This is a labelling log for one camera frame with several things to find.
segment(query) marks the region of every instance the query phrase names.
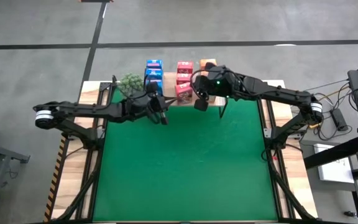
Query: box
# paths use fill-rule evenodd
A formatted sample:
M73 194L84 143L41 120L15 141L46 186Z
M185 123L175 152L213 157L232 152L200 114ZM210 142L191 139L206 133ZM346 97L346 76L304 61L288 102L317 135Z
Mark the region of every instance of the box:
M193 94L193 89L190 86L190 82L176 85L176 94L178 105L185 105L191 103L191 95Z
M193 62L178 62L178 73L193 73Z
M162 69L159 68L146 68L144 73L148 80L162 80Z
M211 62L213 63L214 65L217 65L216 63L216 59L201 59L200 60L200 69L205 69L205 65L208 63L208 62ZM208 75L208 72L201 72L201 75L204 75L204 76L207 76ZM214 103L215 102L215 98L216 96L209 96L209 100L208 100L208 103Z
M163 93L162 80L146 80L146 85L148 85L150 82L157 82L157 85L158 85L157 93L158 93L160 96L162 96L162 93Z
M162 69L162 60L147 60L146 68L159 68Z
M190 73L177 73L177 85L190 82Z

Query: desk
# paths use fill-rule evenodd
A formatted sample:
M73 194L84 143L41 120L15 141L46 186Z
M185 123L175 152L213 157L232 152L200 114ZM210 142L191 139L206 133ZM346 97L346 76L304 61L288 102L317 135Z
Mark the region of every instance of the desk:
M269 80L268 83L269 85L284 86L282 80ZM92 104L98 100L105 103L107 93L103 94L103 97L98 97L100 93L100 86L101 82L84 82L79 103ZM291 110L288 105L274 102L272 104L277 126L283 125L292 117ZM266 108L264 111L267 125L269 125L269 116L267 115ZM93 125L92 118L76 118L75 122L86 128L92 127ZM299 146L296 140L290 139L288 140L288 143ZM83 173L86 170L86 158L90 155L90 153L81 149L65 159L66 154L74 151L75 149L78 149L79 147L81 147L79 140L69 141L65 138L61 139L57 163L53 172L52 184L48 196L44 221L47 221L51 218L57 218L59 215L61 215L67 206L69 206L81 187ZM92 156L89 162L90 170L96 161L98 152L92 152L91 155ZM301 152L288 147L283 150L283 158L285 161L289 186L292 192L295 194L300 203L306 208L306 210L313 216L317 217L316 208L308 182L306 169L303 164ZM89 212L88 207L90 205L91 191L92 189L88 191L87 196L85 197L85 204L83 206L82 215L80 217L86 217ZM285 198L282 193L280 194L280 201L284 209L286 206ZM283 213L284 217L286 217L288 214L285 209Z

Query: pink box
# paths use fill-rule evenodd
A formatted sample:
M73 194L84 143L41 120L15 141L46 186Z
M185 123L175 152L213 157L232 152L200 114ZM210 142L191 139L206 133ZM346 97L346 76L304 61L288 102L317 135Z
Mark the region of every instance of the pink box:
M190 82L176 85L177 101L178 105L185 105L191 103L191 95L193 89L190 86Z
M190 82L190 73L177 73L177 85Z
M193 62L178 62L178 73L193 73Z

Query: green plant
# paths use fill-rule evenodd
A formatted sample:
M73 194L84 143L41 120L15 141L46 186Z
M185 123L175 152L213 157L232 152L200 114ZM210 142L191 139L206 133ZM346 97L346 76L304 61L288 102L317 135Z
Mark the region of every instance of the green plant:
M125 97L131 96L134 92L143 90L143 77L138 74L128 73L119 84L119 89Z

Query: blue box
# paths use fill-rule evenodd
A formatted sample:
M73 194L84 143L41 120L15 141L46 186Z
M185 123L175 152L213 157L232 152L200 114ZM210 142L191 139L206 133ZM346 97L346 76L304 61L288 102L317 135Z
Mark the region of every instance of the blue box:
M146 85L148 85L150 82L157 82L158 89L157 93L162 96L162 80L147 80Z
M146 68L144 73L148 80L162 80L162 69L159 68Z
M147 60L146 68L159 68L162 69L162 60Z

